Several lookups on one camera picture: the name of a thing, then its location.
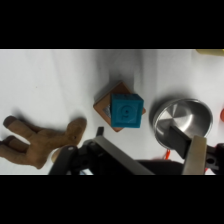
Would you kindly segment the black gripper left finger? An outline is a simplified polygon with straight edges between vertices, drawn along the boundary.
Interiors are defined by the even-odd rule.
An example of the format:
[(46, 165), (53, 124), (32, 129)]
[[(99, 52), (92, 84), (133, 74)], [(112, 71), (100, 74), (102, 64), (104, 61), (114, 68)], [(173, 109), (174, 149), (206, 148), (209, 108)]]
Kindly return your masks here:
[(104, 128), (97, 129), (96, 137), (81, 148), (65, 146), (61, 149), (50, 175), (79, 175), (89, 169), (94, 175), (153, 175), (104, 136)]

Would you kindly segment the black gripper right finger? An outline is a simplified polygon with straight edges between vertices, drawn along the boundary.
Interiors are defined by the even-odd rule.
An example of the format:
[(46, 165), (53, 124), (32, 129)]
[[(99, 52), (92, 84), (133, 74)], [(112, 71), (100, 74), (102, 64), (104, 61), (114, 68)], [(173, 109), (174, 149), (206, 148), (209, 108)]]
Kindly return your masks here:
[(169, 144), (184, 160), (183, 175), (202, 175), (206, 169), (211, 169), (216, 175), (224, 175), (224, 143), (212, 147), (205, 137), (190, 139), (177, 127), (171, 126)]

